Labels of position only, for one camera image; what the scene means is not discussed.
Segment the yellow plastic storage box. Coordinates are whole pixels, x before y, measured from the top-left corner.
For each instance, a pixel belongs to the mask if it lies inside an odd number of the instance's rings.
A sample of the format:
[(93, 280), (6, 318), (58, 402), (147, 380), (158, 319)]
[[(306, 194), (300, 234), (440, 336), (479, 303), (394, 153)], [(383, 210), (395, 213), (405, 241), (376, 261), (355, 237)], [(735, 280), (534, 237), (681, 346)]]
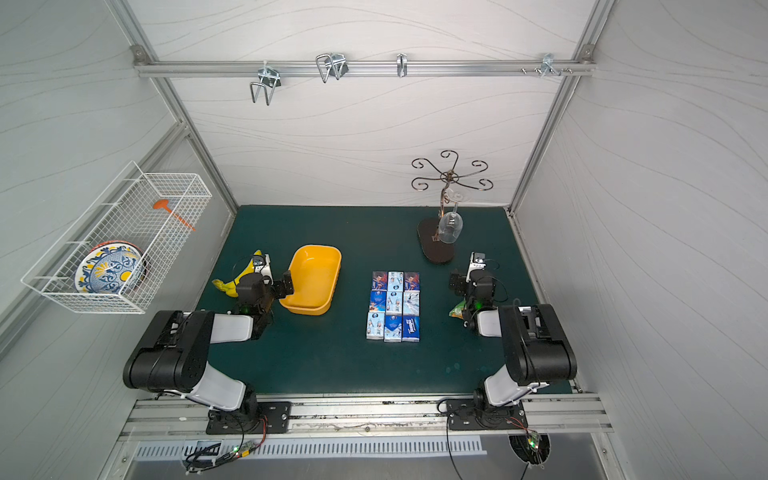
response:
[(289, 270), (294, 293), (280, 300), (289, 312), (321, 316), (331, 306), (341, 270), (339, 249), (325, 245), (304, 245), (292, 258)]

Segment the dark purple tissue pack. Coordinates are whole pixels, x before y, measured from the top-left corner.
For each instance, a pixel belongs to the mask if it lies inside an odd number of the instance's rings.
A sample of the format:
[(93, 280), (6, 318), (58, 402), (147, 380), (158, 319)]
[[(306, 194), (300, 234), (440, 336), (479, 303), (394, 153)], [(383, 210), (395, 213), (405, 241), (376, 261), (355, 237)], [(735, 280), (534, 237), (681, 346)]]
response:
[(420, 273), (416, 271), (407, 271), (403, 275), (403, 289), (405, 291), (420, 291)]

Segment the blue Tempo tissue pack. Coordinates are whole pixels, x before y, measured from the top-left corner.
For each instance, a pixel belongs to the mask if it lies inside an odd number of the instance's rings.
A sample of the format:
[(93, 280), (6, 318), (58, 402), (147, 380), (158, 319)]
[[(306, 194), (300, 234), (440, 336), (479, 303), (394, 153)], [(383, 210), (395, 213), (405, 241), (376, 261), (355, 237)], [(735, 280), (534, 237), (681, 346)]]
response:
[(402, 317), (402, 338), (403, 342), (418, 343), (421, 339), (420, 317), (413, 315), (404, 315)]

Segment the blue white tissue pack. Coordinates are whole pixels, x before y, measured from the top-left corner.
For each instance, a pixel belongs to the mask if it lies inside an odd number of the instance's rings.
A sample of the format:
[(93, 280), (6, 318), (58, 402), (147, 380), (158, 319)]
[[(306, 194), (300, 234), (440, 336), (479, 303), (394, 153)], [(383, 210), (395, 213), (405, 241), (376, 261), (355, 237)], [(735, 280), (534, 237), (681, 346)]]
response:
[(384, 321), (383, 340), (389, 343), (399, 343), (403, 338), (403, 319), (400, 315), (386, 315)]

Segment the purple anime tissue pack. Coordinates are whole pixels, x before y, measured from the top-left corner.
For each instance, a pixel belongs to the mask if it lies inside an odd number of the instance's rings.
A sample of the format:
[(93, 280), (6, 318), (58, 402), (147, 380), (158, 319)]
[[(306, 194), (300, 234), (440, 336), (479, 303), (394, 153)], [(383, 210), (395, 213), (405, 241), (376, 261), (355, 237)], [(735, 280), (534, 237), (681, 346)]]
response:
[(372, 272), (372, 291), (387, 291), (388, 290), (388, 272), (387, 271), (373, 271)]

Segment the blue orange tissue pack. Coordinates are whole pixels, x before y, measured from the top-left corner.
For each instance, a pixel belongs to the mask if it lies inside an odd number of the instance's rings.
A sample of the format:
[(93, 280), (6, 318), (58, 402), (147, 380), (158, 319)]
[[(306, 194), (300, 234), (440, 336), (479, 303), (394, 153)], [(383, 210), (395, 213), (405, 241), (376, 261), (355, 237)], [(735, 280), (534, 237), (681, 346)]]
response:
[(370, 312), (385, 312), (387, 302), (387, 292), (374, 290), (370, 292), (369, 297), (369, 311)]

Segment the light blue anime tissue pack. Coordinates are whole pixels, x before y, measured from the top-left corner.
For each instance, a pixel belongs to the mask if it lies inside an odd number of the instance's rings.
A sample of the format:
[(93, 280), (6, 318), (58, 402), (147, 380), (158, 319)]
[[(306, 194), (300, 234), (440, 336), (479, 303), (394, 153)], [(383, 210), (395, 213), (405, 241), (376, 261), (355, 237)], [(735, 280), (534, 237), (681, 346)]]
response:
[(366, 338), (368, 340), (382, 340), (384, 338), (385, 320), (384, 312), (375, 311), (367, 314)]

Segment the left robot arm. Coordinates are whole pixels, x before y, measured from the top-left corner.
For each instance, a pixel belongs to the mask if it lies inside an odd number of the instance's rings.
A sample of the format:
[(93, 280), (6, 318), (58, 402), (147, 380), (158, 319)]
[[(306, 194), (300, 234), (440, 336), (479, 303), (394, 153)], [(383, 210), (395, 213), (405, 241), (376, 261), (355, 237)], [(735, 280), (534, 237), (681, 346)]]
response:
[(292, 275), (278, 280), (260, 271), (235, 286), (234, 313), (161, 310), (150, 321), (123, 370), (129, 389), (178, 395), (211, 410), (259, 416), (253, 388), (213, 367), (210, 347), (256, 341), (270, 324), (272, 304), (294, 293)]

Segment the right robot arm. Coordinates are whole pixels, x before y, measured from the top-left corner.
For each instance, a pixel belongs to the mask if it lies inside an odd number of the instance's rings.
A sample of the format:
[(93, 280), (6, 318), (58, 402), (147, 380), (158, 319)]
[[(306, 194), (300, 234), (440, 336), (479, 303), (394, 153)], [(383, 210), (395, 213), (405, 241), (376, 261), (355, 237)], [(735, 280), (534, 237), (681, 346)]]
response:
[(479, 266), (452, 271), (449, 289), (463, 299), (464, 327), (501, 341), (504, 364), (483, 381), (484, 404), (517, 405), (531, 393), (576, 377), (577, 359), (552, 305), (495, 304), (496, 278)]

